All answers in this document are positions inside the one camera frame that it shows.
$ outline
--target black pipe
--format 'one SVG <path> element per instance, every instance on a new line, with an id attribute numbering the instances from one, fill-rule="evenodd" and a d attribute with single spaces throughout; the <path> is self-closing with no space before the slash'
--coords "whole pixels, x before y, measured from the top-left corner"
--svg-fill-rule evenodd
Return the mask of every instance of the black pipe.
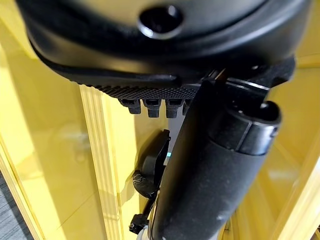
<path id="1" fill-rule="evenodd" d="M 273 102 L 237 105 L 204 82 L 185 117 L 151 215 L 151 240 L 210 240 L 259 172 L 278 131 Z"/>

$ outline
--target yellow surface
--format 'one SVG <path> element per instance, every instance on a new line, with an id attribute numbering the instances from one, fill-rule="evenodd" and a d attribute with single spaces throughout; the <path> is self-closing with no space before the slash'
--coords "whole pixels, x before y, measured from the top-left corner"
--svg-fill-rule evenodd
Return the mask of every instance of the yellow surface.
<path id="1" fill-rule="evenodd" d="M 312 10 L 294 79 L 269 95 L 282 111 L 279 135 L 220 240 L 310 240 L 320 225 L 320 1 Z"/>
<path id="2" fill-rule="evenodd" d="M 79 86 L 28 54 L 13 6 L 0 1 L 1 171 L 35 239 L 104 240 Z"/>

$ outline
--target yellow panel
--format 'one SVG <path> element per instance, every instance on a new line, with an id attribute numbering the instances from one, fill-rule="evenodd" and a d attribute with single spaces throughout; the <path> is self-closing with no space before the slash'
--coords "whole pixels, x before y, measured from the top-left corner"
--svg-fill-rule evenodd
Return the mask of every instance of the yellow panel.
<path id="1" fill-rule="evenodd" d="M 314 0 L 307 31 L 297 49 L 299 68 L 320 68 L 320 0 Z"/>
<path id="2" fill-rule="evenodd" d="M 302 164 L 320 123 L 320 68 L 298 69 L 294 80 L 275 87 L 269 99 L 281 108 L 277 141 Z"/>
<path id="3" fill-rule="evenodd" d="M 20 45 L 24 41 L 1 20 L 0 36 L 0 137 L 7 162 L 1 171 L 14 175 L 17 185 L 10 189 L 22 193 L 26 204 L 17 203 L 33 217 L 38 230 L 32 234 L 47 239 L 61 231 L 60 240 L 105 239 L 79 86 L 31 59 Z"/>
<path id="4" fill-rule="evenodd" d="M 24 23 L 20 17 L 20 13 L 14 0 L 0 0 L 0 21 L 10 29 L 15 41 L 19 43 L 19 48 L 23 48 L 24 52 L 31 59 L 36 59 L 36 54 L 32 50 L 29 40 L 26 38 Z M 16 47 L 11 47 L 7 51 L 15 51 Z"/>

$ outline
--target yellow wall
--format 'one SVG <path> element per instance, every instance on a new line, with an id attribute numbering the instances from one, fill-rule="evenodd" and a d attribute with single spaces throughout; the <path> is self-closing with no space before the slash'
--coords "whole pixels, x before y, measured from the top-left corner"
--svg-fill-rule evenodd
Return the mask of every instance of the yellow wall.
<path id="1" fill-rule="evenodd" d="M 13 1 L 0 9 L 1 171 L 35 239 L 104 240 L 79 86 L 34 57 Z"/>

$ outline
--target black plastic housing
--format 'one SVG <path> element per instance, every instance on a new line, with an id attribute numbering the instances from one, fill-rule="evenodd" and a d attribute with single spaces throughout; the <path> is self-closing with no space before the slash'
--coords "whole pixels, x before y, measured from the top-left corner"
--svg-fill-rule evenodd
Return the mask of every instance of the black plastic housing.
<path id="1" fill-rule="evenodd" d="M 16 2 L 34 50 L 60 75 L 92 86 L 151 84 L 158 88 L 198 83 L 213 68 L 274 64 L 292 56 L 311 5 L 311 0 L 267 0 L 219 29 L 155 40 L 144 36 L 137 27 L 127 29 L 108 18 L 72 7 L 67 1 Z M 205 4 L 212 8 L 216 1 Z M 193 21 L 201 14 L 195 8 Z"/>
<path id="2" fill-rule="evenodd" d="M 151 240 L 210 240 L 255 179 L 278 132 L 280 110 L 273 102 L 255 110 L 227 102 L 221 87 L 208 81 L 196 94 L 163 174 Z"/>

